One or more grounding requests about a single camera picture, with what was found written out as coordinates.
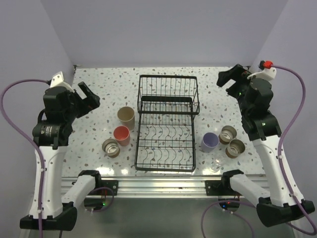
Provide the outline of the beige plastic cup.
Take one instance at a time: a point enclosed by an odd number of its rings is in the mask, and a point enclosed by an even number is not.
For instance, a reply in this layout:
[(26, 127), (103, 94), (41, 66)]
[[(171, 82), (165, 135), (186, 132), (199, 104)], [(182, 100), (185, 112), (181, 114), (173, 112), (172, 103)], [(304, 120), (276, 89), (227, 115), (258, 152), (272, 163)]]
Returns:
[(117, 112), (117, 117), (123, 126), (129, 130), (133, 130), (135, 127), (135, 113), (131, 107), (122, 107)]

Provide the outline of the red pink plastic cup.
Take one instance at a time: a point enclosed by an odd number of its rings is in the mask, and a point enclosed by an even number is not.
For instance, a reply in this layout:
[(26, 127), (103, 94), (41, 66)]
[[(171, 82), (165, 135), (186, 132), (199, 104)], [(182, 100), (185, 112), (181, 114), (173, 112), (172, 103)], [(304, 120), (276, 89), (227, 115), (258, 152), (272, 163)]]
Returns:
[(121, 146), (127, 146), (130, 142), (130, 131), (126, 126), (116, 127), (113, 136)]

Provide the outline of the steel cup cork base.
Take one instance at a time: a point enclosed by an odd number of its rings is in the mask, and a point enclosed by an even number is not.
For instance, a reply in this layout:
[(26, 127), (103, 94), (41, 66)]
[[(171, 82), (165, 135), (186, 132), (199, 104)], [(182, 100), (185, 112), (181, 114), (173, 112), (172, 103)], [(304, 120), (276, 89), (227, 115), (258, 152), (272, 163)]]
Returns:
[(120, 148), (115, 139), (109, 138), (102, 143), (102, 150), (110, 158), (115, 158), (120, 153)]

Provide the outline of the purple plastic cup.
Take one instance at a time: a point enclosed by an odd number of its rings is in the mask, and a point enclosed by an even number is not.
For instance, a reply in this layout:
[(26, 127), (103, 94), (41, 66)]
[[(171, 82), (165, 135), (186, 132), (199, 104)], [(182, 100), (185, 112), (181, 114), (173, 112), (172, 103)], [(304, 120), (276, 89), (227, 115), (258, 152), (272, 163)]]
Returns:
[(219, 145), (219, 137), (217, 134), (207, 132), (201, 141), (201, 149), (205, 153), (209, 153)]

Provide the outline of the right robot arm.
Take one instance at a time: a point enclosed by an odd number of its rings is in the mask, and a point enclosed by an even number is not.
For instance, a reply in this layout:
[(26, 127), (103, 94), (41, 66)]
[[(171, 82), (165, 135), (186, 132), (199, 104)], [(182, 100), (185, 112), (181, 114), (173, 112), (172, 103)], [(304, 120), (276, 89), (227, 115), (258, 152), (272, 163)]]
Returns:
[(282, 146), (285, 134), (269, 111), (273, 98), (270, 81), (275, 78), (276, 69), (270, 63), (261, 69), (250, 73), (237, 64), (219, 72), (216, 84), (222, 87), (234, 80), (226, 92), (238, 102), (243, 129), (261, 159), (269, 190), (255, 184), (240, 170), (225, 172), (220, 188), (225, 194), (236, 192), (244, 196), (255, 206), (260, 221), (272, 227), (308, 216), (315, 206), (304, 198), (294, 181)]

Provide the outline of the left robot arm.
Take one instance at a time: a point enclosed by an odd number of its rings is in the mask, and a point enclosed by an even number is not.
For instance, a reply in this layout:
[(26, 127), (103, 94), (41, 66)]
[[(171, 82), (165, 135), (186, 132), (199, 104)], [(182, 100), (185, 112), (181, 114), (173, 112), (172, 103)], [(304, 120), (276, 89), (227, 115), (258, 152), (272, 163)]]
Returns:
[(75, 119), (100, 106), (100, 98), (84, 83), (78, 84), (85, 94), (64, 85), (51, 86), (45, 91), (45, 108), (33, 128), (36, 146), (36, 182), (34, 201), (29, 214), (20, 220), (20, 228), (28, 230), (71, 231), (77, 220), (78, 208), (91, 193), (103, 188), (98, 171), (82, 171), (74, 186), (61, 196), (62, 167)]

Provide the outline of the far right steel cup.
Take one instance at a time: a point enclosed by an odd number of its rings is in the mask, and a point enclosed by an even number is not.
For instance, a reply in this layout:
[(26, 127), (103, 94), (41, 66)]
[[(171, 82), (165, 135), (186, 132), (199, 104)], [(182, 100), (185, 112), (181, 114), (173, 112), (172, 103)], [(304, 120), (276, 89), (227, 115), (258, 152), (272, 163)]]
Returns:
[(226, 125), (221, 129), (218, 137), (221, 144), (229, 144), (236, 136), (236, 129), (230, 125)]

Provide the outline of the steel cup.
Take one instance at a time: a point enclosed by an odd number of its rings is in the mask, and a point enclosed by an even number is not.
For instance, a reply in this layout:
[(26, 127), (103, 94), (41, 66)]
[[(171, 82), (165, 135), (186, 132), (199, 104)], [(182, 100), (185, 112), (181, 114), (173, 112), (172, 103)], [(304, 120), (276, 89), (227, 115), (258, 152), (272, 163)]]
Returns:
[(230, 125), (226, 125), (221, 129), (218, 137), (221, 144), (229, 144), (236, 136), (236, 129)]
[(227, 145), (225, 153), (229, 158), (234, 159), (244, 153), (245, 149), (245, 144), (241, 140), (233, 139)]

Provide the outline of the near right steel cup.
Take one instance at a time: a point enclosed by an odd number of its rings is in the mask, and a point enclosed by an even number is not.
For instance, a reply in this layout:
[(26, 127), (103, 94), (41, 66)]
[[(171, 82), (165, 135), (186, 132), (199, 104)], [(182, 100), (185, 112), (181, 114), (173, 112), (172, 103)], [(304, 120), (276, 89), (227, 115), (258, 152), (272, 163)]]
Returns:
[(233, 139), (227, 145), (225, 153), (229, 158), (234, 159), (244, 153), (245, 149), (245, 144), (241, 140)]

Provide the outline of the clear glass cup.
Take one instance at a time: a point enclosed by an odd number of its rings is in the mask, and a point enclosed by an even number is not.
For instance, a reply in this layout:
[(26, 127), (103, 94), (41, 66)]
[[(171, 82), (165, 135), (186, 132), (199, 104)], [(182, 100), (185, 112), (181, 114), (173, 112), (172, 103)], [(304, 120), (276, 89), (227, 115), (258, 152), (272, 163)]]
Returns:
[(221, 170), (221, 168), (226, 164), (226, 157), (219, 154), (219, 155), (215, 155), (212, 158), (212, 162), (211, 162), (211, 170), (213, 172), (217, 172), (219, 170)]

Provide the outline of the aluminium mounting rail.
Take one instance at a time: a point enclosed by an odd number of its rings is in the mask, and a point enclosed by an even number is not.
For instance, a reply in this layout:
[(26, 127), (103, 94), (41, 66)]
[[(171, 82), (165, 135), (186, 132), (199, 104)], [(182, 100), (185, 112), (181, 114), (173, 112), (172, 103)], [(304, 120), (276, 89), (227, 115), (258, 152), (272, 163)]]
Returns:
[(110, 183), (116, 198), (231, 198), (239, 197), (229, 191), (213, 192), (221, 176), (159, 176), (159, 177), (103, 177)]

